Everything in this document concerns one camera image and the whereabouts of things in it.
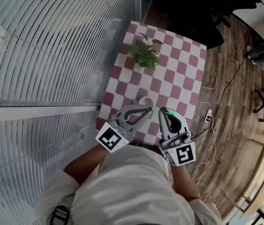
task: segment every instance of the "floor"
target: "floor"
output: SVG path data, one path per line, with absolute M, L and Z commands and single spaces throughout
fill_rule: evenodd
M 215 76 L 211 65 L 211 53 L 217 75 L 215 89 L 201 88 L 199 100 L 209 102 L 213 115 L 217 109 L 223 90 L 232 79 L 236 69 L 242 63 L 246 46 L 252 45 L 254 35 L 235 18 L 228 18 L 231 28 L 223 26 L 224 44 L 207 51 L 202 86 L 212 88 Z M 167 28 L 167 16 L 156 4 L 151 5 L 145 23 Z M 264 88 L 264 65 L 253 65 L 246 59 L 235 79 L 228 86 L 218 112 L 214 118 L 216 156 L 210 169 L 197 181 L 204 202 L 217 205 L 224 217 L 232 204 L 223 196 L 225 193 L 237 201 L 245 190 L 258 162 L 262 158 L 263 148 L 252 139 L 264 143 L 264 122 L 259 122 L 263 112 L 252 111 L 261 105 L 254 89 Z M 197 105 L 191 132 L 197 135 L 208 127 L 204 117 L 208 104 Z M 214 138 L 211 129 L 195 139 L 197 160 L 189 164 L 193 179 L 201 175 L 211 164 L 214 155 Z

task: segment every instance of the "checkered tablecloth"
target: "checkered tablecloth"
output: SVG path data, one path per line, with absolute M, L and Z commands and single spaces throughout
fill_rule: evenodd
M 135 39 L 145 41 L 139 33 L 149 39 L 158 39 L 164 44 L 155 44 L 160 53 L 156 71 L 135 64 L 125 49 Z M 100 130 L 105 121 L 125 105 L 137 104 L 143 96 L 155 101 L 155 109 L 135 135 L 139 142 L 158 145 L 161 133 L 158 110 L 165 106 L 183 115 L 191 127 L 203 71 L 206 46 L 173 32 L 132 21 L 117 56 L 106 93 L 103 99 L 96 128 Z

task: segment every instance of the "green light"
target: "green light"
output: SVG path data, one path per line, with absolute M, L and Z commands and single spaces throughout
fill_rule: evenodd
M 174 115 L 174 116 L 177 116 L 177 113 L 176 112 L 165 112 L 166 114 L 168 115 Z

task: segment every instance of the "power strip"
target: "power strip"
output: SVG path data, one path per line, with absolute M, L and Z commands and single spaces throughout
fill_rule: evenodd
M 205 118 L 204 118 L 204 122 L 211 122 L 211 115 L 212 115 L 212 110 L 208 109 Z

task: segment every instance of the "white shirt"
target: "white shirt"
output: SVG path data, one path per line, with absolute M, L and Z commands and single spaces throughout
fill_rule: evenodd
M 100 173 L 81 187 L 65 172 L 56 172 L 38 201 L 40 223 L 49 224 L 59 201 L 71 194 L 74 225 L 221 224 L 215 205 L 199 199 L 188 203 L 176 194 L 167 162 L 141 147 L 127 145 L 109 154 Z

